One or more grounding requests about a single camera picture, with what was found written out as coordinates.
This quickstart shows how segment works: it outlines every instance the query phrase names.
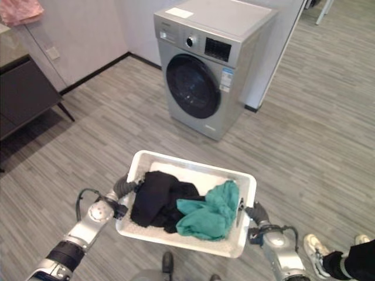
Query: black baseboard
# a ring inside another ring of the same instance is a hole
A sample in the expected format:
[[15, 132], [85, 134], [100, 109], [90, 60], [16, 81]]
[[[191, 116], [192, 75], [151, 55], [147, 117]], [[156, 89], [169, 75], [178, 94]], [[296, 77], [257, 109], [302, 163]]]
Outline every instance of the black baseboard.
[[245, 105], [245, 108], [246, 108], [247, 110], [250, 110], [250, 111], [253, 112], [253, 113], [257, 113], [258, 110], [259, 110], [261, 107], [262, 107], [262, 106], [260, 106], [259, 108], [254, 108], [254, 107], [249, 107], [248, 105]]
[[96, 75], [102, 73], [104, 70], [110, 68], [111, 66], [114, 66], [119, 61], [125, 59], [126, 57], [132, 55], [130, 52], [127, 52], [126, 54], [123, 54], [122, 56], [118, 57], [117, 59], [114, 59], [110, 63], [107, 63], [105, 66], [100, 67], [98, 70], [90, 73], [88, 76], [83, 77], [79, 81], [75, 82], [74, 84], [66, 87], [65, 89], [60, 91], [60, 95], [65, 95], [67, 92], [70, 92], [71, 90], [77, 88], [78, 86], [82, 85], [86, 81], [90, 80], [91, 78], [95, 77]]
[[152, 63], [151, 61], [147, 60], [147, 59], [144, 59], [143, 57], [140, 57], [140, 56], [137, 56], [136, 54], [130, 54], [133, 58], [137, 59], [137, 60], [140, 60], [146, 64], [148, 64], [149, 66], [153, 66], [154, 68], [157, 68], [157, 69], [162, 69], [161, 66], [155, 64], [155, 63]]

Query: wall outlet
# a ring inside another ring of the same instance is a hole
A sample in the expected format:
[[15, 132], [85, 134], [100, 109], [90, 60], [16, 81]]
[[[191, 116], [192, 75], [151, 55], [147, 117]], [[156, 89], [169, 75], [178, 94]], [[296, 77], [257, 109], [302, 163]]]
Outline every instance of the wall outlet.
[[46, 53], [51, 60], [56, 60], [60, 57], [60, 54], [55, 47], [46, 50]]

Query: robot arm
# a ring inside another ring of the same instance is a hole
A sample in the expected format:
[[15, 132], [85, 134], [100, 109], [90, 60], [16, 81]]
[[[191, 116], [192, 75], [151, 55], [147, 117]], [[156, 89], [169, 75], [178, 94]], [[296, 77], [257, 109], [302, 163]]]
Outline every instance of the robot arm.
[[127, 207], [118, 200], [132, 191], [137, 184], [127, 183], [126, 176], [119, 179], [106, 196], [99, 196], [86, 216], [64, 236], [44, 258], [26, 281], [69, 281], [73, 271], [91, 248], [96, 238], [113, 217], [121, 219]]
[[265, 257], [271, 264], [277, 281], [309, 281], [305, 267], [296, 248], [283, 234], [283, 228], [272, 225], [268, 214], [259, 202], [254, 208], [247, 207], [245, 212], [258, 225], [258, 228], [249, 229], [248, 238], [251, 244], [259, 244]]

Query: washing machine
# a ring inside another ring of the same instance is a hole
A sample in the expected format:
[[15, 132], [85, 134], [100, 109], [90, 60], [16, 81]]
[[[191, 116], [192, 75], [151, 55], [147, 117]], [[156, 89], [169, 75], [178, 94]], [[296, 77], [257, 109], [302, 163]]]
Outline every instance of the washing machine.
[[171, 117], [220, 140], [244, 110], [255, 46], [276, 13], [234, 0], [188, 0], [156, 12]]

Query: green cloth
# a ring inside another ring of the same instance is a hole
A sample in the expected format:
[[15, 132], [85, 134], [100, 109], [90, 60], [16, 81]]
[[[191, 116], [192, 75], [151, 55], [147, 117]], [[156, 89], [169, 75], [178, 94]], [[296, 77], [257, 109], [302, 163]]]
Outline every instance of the green cloth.
[[228, 180], [211, 189], [206, 201], [178, 199], [177, 209], [185, 216], [177, 223], [177, 232], [210, 241], [225, 238], [236, 218], [239, 193], [236, 183]]

